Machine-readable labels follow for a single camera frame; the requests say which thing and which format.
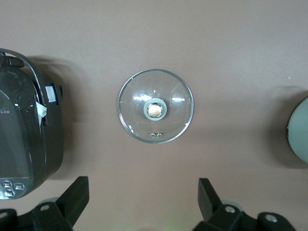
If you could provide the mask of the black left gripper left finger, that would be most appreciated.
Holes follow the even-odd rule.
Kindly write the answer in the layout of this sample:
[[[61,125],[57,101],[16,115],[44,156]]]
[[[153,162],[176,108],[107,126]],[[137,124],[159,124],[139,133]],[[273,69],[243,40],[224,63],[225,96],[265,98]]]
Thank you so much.
[[[89,202],[89,178],[78,177],[55,201],[44,202],[17,215],[14,209],[0,211],[2,231],[72,231]]]

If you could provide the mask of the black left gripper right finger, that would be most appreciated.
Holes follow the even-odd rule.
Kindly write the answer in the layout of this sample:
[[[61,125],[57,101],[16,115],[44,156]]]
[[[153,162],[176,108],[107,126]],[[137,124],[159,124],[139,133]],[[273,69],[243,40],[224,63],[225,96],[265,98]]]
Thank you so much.
[[[252,218],[237,206],[222,203],[207,178],[198,181],[198,205],[203,217],[194,231],[294,231],[294,226],[283,216],[259,213]]]

